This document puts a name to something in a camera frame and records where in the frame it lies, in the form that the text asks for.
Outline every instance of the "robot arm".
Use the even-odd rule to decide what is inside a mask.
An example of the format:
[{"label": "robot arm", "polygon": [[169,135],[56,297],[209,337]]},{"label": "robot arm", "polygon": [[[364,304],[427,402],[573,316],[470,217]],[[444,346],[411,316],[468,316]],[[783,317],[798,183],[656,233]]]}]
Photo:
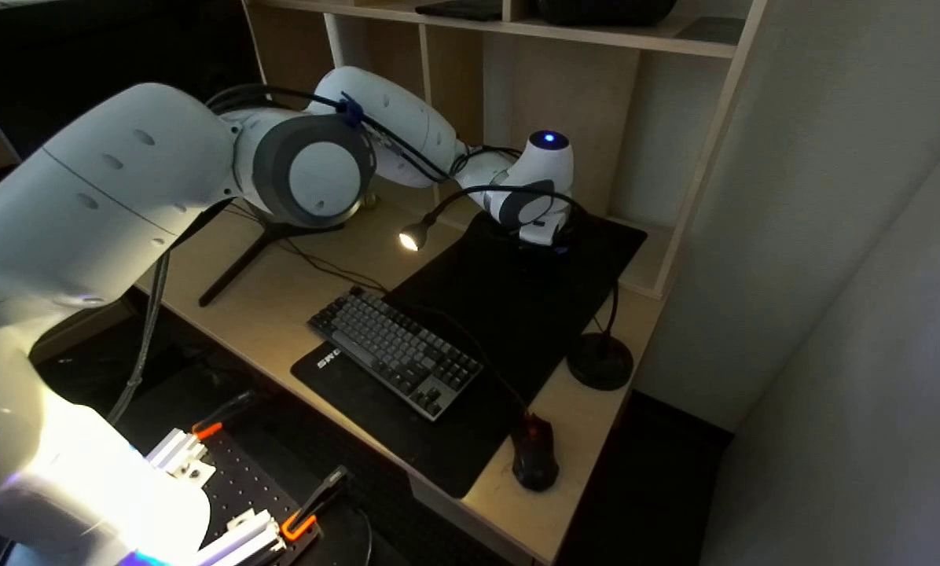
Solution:
[{"label": "robot arm", "polygon": [[[197,485],[40,385],[29,362],[40,335],[115,301],[218,201],[325,231],[355,214],[371,174],[415,190],[432,185],[423,165],[453,174],[466,153],[438,109],[377,76],[333,70],[318,95],[355,114],[339,120],[315,101],[218,118],[183,93],[134,86],[0,183],[0,536],[29,562],[197,562],[209,520]],[[531,178],[526,161],[493,158],[460,171],[479,185]]]}]

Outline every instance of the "black mouse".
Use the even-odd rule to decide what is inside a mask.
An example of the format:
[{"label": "black mouse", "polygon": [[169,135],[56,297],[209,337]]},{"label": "black mouse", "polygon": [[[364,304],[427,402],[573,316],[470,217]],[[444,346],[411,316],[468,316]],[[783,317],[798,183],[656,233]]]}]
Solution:
[{"label": "black mouse", "polygon": [[513,474],[526,492],[548,492],[556,485],[561,465],[552,454],[552,426],[527,415],[513,432]]}]

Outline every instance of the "desk surface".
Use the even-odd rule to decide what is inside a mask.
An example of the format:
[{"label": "desk surface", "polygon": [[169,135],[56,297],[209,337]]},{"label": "desk surface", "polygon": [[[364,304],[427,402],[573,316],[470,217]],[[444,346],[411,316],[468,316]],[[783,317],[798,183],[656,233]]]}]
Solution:
[{"label": "desk surface", "polygon": [[[423,255],[406,255],[397,245],[397,231],[419,221],[411,209],[377,201],[364,209],[347,231],[294,239],[308,255],[327,258],[339,269],[369,273],[383,288],[402,284],[427,258],[460,239],[460,231],[444,221],[432,231]],[[252,269],[233,281],[224,297],[197,310],[197,297],[260,236],[260,227],[243,209],[225,209],[213,224],[183,241],[169,266],[164,304],[225,346],[255,372],[294,395],[302,402],[355,435],[371,450],[402,465],[411,478],[423,481],[408,462],[377,444],[369,432],[325,402],[312,386],[291,377],[291,366],[312,353],[320,341],[305,320],[325,310],[333,297],[348,289],[347,281],[327,278],[308,269],[285,241],[267,249]],[[642,355],[652,326],[661,316],[661,301],[623,292],[617,337],[628,344],[635,358]],[[457,507],[476,521],[486,526],[523,553],[552,562],[573,512],[585,494],[585,485],[597,465],[604,440],[628,398],[619,389],[582,386],[565,366],[561,366],[531,408],[552,421],[561,481],[531,494],[513,478],[513,444],[493,454],[470,492]]]}]

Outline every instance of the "black keyboard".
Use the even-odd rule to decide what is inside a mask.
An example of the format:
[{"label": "black keyboard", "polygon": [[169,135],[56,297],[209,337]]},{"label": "black keyboard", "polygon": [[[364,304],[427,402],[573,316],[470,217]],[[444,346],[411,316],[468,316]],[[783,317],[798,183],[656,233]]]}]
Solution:
[{"label": "black keyboard", "polygon": [[479,358],[364,289],[333,298],[308,324],[427,421],[484,372]]}]

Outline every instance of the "mouse pad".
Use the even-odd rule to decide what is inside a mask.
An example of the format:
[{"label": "mouse pad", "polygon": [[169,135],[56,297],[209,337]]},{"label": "mouse pad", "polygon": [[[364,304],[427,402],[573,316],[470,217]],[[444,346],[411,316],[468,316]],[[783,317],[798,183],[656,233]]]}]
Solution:
[{"label": "mouse pad", "polygon": [[331,344],[294,362],[291,374],[441,492],[463,498],[597,316],[643,233],[582,217],[561,241],[523,245],[479,214],[460,241],[388,297],[486,366],[441,421],[411,413],[347,355],[327,362]]}]

